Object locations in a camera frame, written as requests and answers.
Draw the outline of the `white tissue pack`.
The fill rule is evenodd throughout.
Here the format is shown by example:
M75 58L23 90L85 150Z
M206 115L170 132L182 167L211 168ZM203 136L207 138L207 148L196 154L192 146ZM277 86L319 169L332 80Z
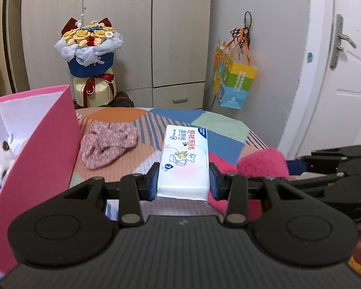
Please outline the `white tissue pack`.
M209 190L206 129L168 125L161 149L157 197L207 201Z

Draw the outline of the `pink floral cloth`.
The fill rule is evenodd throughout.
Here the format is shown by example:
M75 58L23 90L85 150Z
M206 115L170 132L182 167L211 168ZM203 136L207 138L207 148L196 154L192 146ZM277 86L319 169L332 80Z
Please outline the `pink floral cloth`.
M93 121L81 139L79 150L84 167L104 168L137 145L138 130L132 123Z

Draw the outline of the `pink storage box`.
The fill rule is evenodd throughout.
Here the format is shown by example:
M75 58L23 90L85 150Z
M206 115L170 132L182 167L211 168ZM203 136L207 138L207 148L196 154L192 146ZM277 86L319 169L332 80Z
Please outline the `pink storage box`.
M0 97L0 140L13 137L19 153L0 189L0 273L16 266L7 229L26 210L65 191L81 133L68 85Z

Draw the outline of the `beige wardrobe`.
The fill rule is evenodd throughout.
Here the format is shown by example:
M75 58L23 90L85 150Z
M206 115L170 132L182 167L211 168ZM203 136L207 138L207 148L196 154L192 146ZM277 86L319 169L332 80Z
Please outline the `beige wardrobe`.
M73 98L111 73L137 106L200 109L211 0L3 0L19 90L67 85Z

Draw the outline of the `pink red towel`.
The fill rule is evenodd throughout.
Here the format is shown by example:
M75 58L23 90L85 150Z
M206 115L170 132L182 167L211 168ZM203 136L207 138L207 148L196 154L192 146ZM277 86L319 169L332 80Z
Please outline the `pink red towel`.
M265 173L263 162L266 150L256 151L240 158L235 166L220 158L211 161L211 192L208 204L226 214L227 207L235 202L239 207L246 206L246 219L256 221L262 215L261 199L264 184L261 177Z

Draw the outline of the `white door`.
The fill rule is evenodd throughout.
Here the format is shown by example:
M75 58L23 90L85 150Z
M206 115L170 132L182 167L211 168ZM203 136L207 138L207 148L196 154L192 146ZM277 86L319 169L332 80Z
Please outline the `white door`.
M331 69L337 14L357 48L343 41ZM361 0L310 0L309 15L299 86L278 145L287 159L361 144Z

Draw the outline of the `black suitcase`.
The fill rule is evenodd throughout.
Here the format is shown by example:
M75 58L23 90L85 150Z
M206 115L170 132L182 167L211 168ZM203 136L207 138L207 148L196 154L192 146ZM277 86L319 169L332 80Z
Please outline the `black suitcase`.
M115 98L109 102L107 105L103 105L104 107L110 108L133 108L134 102L129 98L127 93L123 91L118 91Z

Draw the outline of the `flower bouquet blue wrap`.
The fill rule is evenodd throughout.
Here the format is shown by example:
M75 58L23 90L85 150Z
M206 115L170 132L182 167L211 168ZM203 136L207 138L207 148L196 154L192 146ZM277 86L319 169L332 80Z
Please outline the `flower bouquet blue wrap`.
M116 94L112 70L114 55L123 39L108 18L88 25L70 18L54 48L68 64L73 76L76 103L83 108L107 105Z

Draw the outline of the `pink fluffy pouch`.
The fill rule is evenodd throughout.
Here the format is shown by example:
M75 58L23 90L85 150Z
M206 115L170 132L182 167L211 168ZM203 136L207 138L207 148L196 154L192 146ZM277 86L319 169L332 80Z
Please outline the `pink fluffy pouch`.
M276 149L263 149L240 158L236 171L245 177L289 177L286 160Z

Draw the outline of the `colourful paper gift bag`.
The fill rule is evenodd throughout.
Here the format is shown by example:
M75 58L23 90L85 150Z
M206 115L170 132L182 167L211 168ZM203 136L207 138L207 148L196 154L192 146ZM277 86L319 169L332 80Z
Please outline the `colourful paper gift bag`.
M230 33L232 39L215 48L212 83L219 106L240 110L258 69L250 55L249 28L237 27Z

